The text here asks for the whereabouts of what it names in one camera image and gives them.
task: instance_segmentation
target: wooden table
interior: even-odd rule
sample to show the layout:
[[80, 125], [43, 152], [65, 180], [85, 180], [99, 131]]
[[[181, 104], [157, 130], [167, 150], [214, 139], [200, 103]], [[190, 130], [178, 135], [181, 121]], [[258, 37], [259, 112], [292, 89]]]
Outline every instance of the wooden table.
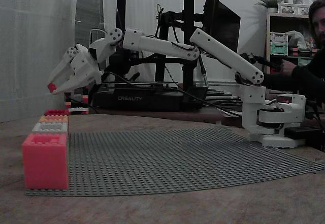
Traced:
[[[129, 197], [24, 195], [21, 143], [39, 117], [0, 123], [0, 223], [325, 223], [325, 171], [262, 183]], [[175, 130], [215, 124], [121, 115], [70, 116], [70, 131]], [[242, 129], [232, 129], [242, 136]], [[325, 163], [310, 148], [289, 150]]]

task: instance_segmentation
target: robotic arm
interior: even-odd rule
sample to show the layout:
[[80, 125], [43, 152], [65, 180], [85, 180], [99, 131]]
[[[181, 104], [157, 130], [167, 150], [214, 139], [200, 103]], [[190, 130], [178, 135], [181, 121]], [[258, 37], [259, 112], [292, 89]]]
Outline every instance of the robotic arm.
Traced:
[[[99, 70], [98, 63], [114, 54], [115, 46], [122, 41], [122, 38], [124, 49], [144, 50], [186, 60], [198, 59], [200, 49], [203, 49], [253, 84], [261, 84], [264, 78], [258, 68], [199, 28], [190, 39], [196, 46], [160, 40], [135, 29], [127, 29], [123, 37], [122, 31], [116, 28], [105, 38], [93, 42], [89, 49], [79, 44], [69, 48], [49, 77], [49, 90], [53, 94], [58, 94], [86, 86], [93, 80], [96, 84], [100, 84], [103, 73]], [[54, 81], [67, 69], [74, 73], [73, 77], [57, 88]]]
[[[186, 60], [198, 59], [201, 49], [216, 57], [222, 64], [252, 85], [260, 85], [263, 82], [264, 75], [258, 68], [201, 29], [196, 29], [190, 41], [195, 45], [161, 40], [136, 29], [127, 29], [123, 35], [122, 31], [116, 28], [110, 31], [104, 39], [92, 43], [89, 49], [79, 44], [69, 48], [60, 64], [50, 75], [49, 90], [53, 94], [58, 94], [86, 86], [92, 81], [100, 84], [103, 72], [99, 70], [98, 63], [112, 55], [115, 52], [115, 46], [120, 42], [124, 49], [150, 51]], [[66, 69], [73, 71], [74, 76], [56, 88], [54, 80]], [[251, 140], [273, 147], [296, 147], [303, 144], [301, 140], [292, 140], [284, 136], [285, 128], [300, 126], [300, 122], [304, 119], [306, 99], [303, 95], [286, 94], [291, 98], [289, 103], [273, 103], [265, 100], [265, 87], [241, 85], [241, 91], [242, 125], [250, 132]], [[273, 129], [257, 125], [258, 112], [260, 122], [279, 123], [280, 127]]]

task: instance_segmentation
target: green storage bin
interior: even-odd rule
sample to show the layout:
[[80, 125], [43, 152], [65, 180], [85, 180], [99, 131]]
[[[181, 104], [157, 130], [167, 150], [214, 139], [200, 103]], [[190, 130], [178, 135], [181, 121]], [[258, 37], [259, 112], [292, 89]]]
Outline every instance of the green storage bin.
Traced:
[[288, 44], [271, 43], [271, 55], [288, 55]]

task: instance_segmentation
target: gray lego baseplate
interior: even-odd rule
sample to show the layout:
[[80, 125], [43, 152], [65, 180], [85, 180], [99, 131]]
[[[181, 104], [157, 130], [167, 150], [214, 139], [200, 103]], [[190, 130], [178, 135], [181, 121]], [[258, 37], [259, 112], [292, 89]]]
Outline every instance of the gray lego baseplate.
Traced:
[[128, 196], [263, 182], [325, 169], [222, 128], [71, 133], [69, 189], [29, 196]]

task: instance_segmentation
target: black monitor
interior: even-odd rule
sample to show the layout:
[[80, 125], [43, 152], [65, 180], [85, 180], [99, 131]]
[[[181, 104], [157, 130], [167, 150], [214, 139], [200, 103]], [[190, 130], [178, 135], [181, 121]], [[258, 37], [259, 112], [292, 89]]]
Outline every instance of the black monitor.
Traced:
[[205, 32], [237, 52], [240, 16], [219, 0], [206, 0], [203, 20]]

